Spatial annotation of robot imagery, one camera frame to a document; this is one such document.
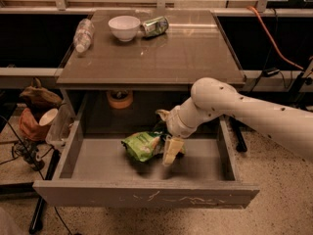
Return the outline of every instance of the white bowl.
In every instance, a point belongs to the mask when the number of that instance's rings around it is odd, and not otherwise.
[[[40,126],[50,125],[53,122],[54,118],[57,116],[57,114],[58,114],[57,108],[49,110],[41,117],[39,125]]]
[[[119,16],[109,21],[109,27],[112,34],[122,42],[132,40],[140,26],[139,19],[131,16]]]

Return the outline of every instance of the can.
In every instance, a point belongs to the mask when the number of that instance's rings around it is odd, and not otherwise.
[[[152,20],[142,22],[142,28],[145,37],[161,35],[168,29],[168,20],[166,17],[158,17]]]

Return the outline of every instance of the bottle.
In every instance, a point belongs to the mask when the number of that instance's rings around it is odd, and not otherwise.
[[[73,43],[78,53],[83,53],[88,50],[91,45],[94,32],[95,27],[90,20],[84,19],[79,22],[73,38]]]

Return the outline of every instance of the speckled floor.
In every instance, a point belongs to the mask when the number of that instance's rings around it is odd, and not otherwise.
[[[18,117],[11,117],[14,127]],[[260,188],[245,210],[58,208],[59,213],[72,234],[84,235],[313,234],[313,163],[248,128],[243,136],[248,151],[236,153],[238,171],[242,181]],[[232,132],[231,138],[235,147]],[[6,126],[0,140],[10,139],[14,136]],[[40,154],[46,149],[43,145]],[[0,145],[1,162],[10,158],[10,151],[10,144]],[[44,158],[47,163],[49,155]],[[36,178],[39,175],[21,158],[0,165],[3,184]],[[1,200],[0,208],[27,232],[36,203],[35,198]],[[43,229],[37,234],[68,234],[52,207],[46,208],[42,220]],[[0,220],[0,234],[6,234],[6,224]]]

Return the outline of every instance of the open drawer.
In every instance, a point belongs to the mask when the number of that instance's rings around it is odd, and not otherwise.
[[[128,135],[152,130],[156,109],[188,96],[134,91],[133,104],[116,110],[105,91],[86,92],[53,179],[34,189],[51,206],[245,208],[259,190],[239,179],[224,117],[200,126],[171,166],[157,157],[134,161],[122,146]]]

